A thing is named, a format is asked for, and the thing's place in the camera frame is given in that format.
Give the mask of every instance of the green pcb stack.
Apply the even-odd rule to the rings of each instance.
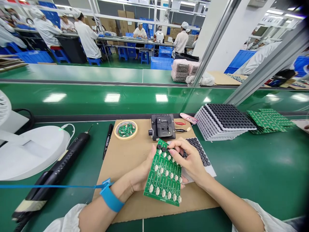
[[[293,122],[273,109],[259,109],[259,112],[248,110],[247,116],[257,126],[257,130],[251,130],[253,134],[287,131],[287,128],[295,126]]]

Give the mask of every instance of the electronic equipment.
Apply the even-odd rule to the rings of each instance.
[[[58,185],[61,183],[88,142],[90,129],[78,135],[52,168],[40,176],[35,185]],[[19,223],[15,232],[19,232],[24,228],[31,217],[37,214],[46,202],[52,198],[55,191],[56,188],[33,188],[30,190],[29,194],[12,214],[13,220]]]
[[[148,135],[153,141],[176,139],[173,114],[153,114],[150,119],[151,129]]]

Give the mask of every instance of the white desk fan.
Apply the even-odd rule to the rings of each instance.
[[[21,135],[14,133],[29,119],[12,111],[8,97],[0,90],[0,180],[21,180],[54,163],[66,150],[67,131],[44,126]]]

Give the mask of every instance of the white lab coat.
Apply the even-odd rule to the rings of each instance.
[[[271,43],[261,47],[246,63],[244,63],[234,74],[250,75],[268,57],[281,42]],[[286,65],[283,69],[294,70],[294,62]]]
[[[135,29],[135,31],[133,32],[133,34],[136,35],[136,36],[140,36],[143,39],[145,39],[147,37],[147,33],[146,33],[144,28],[142,28],[142,30],[139,30],[139,28],[137,27]]]
[[[101,58],[102,53],[94,41],[98,38],[97,33],[95,33],[87,24],[84,24],[82,21],[77,21],[74,23],[74,25],[80,37],[80,41],[83,45],[86,56],[94,59]]]
[[[17,25],[17,24],[26,24],[27,25],[27,21],[26,21],[27,18],[25,16],[21,15],[21,14],[18,14],[18,16],[19,16],[19,19],[16,16],[12,15],[12,20],[14,21],[14,24],[15,25]]]
[[[175,58],[175,52],[184,53],[184,48],[188,42],[188,39],[189,39],[189,35],[186,33],[185,30],[183,30],[176,36],[176,39],[174,42],[175,48],[172,52],[173,58]]]
[[[35,18],[33,22],[36,30],[39,32],[40,36],[42,37],[48,48],[51,48],[51,46],[61,46],[54,35],[61,35],[62,30],[54,27],[52,22],[48,19],[44,21],[42,19]]]
[[[27,48],[27,45],[20,38],[15,37],[10,32],[15,32],[14,28],[0,18],[0,47],[6,47],[7,43],[14,42],[22,48]]]
[[[72,23],[70,20],[68,20],[68,24],[65,24],[65,22],[62,19],[60,19],[60,27],[64,28],[65,30],[71,30],[71,31],[75,30],[74,23]]]
[[[195,40],[195,41],[193,42],[193,44],[192,44],[192,47],[193,47],[193,48],[195,47],[196,42],[197,42],[197,40]],[[194,50],[194,49],[188,51],[187,54],[188,54],[188,55],[192,55],[192,54],[193,54],[193,50]]]

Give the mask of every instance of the cardboard sheet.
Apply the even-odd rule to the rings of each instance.
[[[157,144],[148,136],[150,128],[150,119],[133,120],[137,123],[137,135],[128,141],[122,141],[116,138],[112,133],[110,143],[104,158],[104,162],[99,174],[98,184],[111,178],[116,181],[122,175],[141,164],[148,156],[152,144]],[[184,122],[184,119],[175,119],[175,121]],[[187,129],[186,125],[175,125],[176,129]],[[176,133],[176,139],[179,137],[192,138],[195,137],[193,129],[185,133]],[[100,196],[100,189],[96,189],[93,199]],[[212,199],[205,191],[198,187],[195,183],[187,184],[181,190],[182,202],[179,207],[143,196],[143,191],[135,192],[126,202],[122,210],[117,214],[114,221],[124,222],[143,218],[153,218],[163,215],[178,214],[188,211],[195,211],[207,208],[218,207],[218,203]]]

